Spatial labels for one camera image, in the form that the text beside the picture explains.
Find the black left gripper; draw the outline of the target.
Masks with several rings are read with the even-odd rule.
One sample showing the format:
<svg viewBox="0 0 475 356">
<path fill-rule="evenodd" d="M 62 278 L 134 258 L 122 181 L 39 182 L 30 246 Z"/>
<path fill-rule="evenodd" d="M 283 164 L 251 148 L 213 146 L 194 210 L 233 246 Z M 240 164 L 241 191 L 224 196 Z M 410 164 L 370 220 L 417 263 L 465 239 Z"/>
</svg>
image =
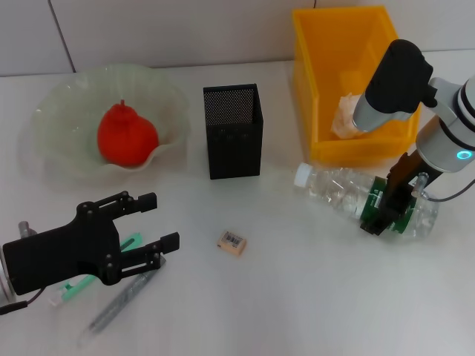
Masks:
<svg viewBox="0 0 475 356">
<path fill-rule="evenodd" d="M 79 205 L 67 225 L 4 244 L 4 261 L 14 292 L 27 294 L 82 274 L 92 274 L 111 286 L 121 278 L 160 269 L 160 258 L 180 248 L 177 232 L 120 256 L 114 225 L 117 218 L 156 208 L 154 192 L 134 199 L 123 191 Z"/>
</svg>

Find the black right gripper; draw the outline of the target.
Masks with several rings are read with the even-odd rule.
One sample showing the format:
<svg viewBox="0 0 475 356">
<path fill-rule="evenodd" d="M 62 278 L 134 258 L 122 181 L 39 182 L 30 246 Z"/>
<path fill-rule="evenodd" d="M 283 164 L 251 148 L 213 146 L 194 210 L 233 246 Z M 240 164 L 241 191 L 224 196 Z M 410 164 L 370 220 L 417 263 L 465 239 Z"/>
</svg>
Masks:
<svg viewBox="0 0 475 356">
<path fill-rule="evenodd" d="M 419 176 L 428 182 L 430 168 L 426 161 L 415 150 L 413 153 L 404 153 L 399 161 L 390 169 L 387 175 L 385 188 L 385 203 L 387 205 L 407 205 L 413 198 L 413 186 Z M 374 202 L 367 202 L 360 217 L 360 228 L 369 234 L 380 235 L 383 231 L 403 234 L 410 220 L 410 207 L 397 219 L 383 217 L 379 207 Z"/>
</svg>

